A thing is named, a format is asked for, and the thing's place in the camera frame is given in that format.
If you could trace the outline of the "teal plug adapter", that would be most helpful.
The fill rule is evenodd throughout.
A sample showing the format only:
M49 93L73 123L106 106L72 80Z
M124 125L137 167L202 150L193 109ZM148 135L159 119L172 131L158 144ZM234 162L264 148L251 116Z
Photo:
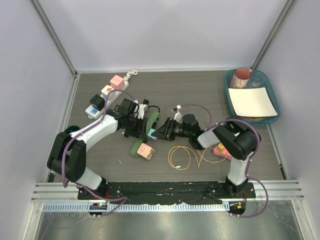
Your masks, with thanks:
M150 138L150 139L153 139L153 140L157 140L158 138L156 136L153 136L153 133L155 132L156 130L154 128L151 128L148 133L147 133L147 137Z

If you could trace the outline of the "green power strip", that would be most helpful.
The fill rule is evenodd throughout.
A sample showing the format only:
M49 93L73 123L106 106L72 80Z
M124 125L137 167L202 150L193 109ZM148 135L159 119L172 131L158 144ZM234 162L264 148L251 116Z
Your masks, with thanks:
M147 120L146 122L146 127L145 127L145 133L147 136L147 139L150 137L148 136L148 133L150 132L151 129L155 129L159 121L161 120L161 114L158 111L154 111L151 117ZM134 143L133 147L130 150L130 154L136 158L138 158L140 155L137 153L140 145L143 143L142 139L136 140Z

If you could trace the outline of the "light pink cube adapter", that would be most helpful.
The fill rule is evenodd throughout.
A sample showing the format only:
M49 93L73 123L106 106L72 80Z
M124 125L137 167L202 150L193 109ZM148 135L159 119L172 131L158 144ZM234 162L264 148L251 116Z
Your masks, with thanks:
M155 150L145 143L142 143L137 150L137 154L147 160L150 160L154 153Z

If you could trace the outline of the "pink power strip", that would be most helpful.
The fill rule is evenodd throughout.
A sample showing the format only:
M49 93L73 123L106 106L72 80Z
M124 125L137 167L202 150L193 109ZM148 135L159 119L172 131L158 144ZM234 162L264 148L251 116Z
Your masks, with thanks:
M232 159L231 154L225 148L220 148L219 146L214 147L213 154L222 157L223 159Z

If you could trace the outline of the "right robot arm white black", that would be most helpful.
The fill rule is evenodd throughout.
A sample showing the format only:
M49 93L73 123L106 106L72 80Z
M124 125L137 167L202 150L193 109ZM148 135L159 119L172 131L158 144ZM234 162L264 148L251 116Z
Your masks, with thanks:
M193 114L184 115L181 123L169 117L151 136L168 141L173 141L176 137L187 138L189 144L199 151L222 144L231 155L225 190L233 198L243 193L249 179L249 161L257 153L261 143L260 134L243 120L228 118L203 130Z

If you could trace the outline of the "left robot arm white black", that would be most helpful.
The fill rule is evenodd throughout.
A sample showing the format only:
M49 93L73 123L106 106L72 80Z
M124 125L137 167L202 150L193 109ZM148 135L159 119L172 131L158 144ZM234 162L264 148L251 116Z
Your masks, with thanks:
M72 133L60 132L54 140L47 167L66 180L89 188L89 194L100 200L107 192L106 180L87 167L87 151L100 140L118 130L124 130L125 137L148 140L145 111L149 101L139 104L136 100L123 99L115 109L106 113L88 126Z

